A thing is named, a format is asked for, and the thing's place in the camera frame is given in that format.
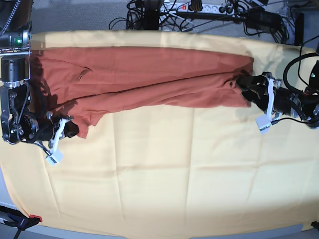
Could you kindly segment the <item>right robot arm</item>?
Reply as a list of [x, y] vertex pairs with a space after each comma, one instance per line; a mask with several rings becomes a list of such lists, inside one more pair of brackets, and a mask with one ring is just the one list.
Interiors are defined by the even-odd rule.
[[0, 124], [2, 138], [53, 146], [55, 139], [72, 138], [79, 127], [70, 116], [54, 116], [48, 111], [41, 89], [31, 79], [30, 20], [33, 1], [0, 2]]

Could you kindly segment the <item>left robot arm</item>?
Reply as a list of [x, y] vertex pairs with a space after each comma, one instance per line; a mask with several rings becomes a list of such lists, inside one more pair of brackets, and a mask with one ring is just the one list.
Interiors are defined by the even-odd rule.
[[264, 114], [256, 118], [261, 134], [283, 120], [293, 120], [307, 125], [310, 129], [319, 127], [319, 63], [311, 70], [306, 88], [299, 90], [288, 82], [290, 68], [302, 60], [318, 57], [319, 50], [302, 54], [304, 43], [300, 47], [299, 57], [285, 67], [283, 79], [276, 79], [270, 72], [258, 76], [242, 75], [236, 80], [244, 98], [254, 103]]

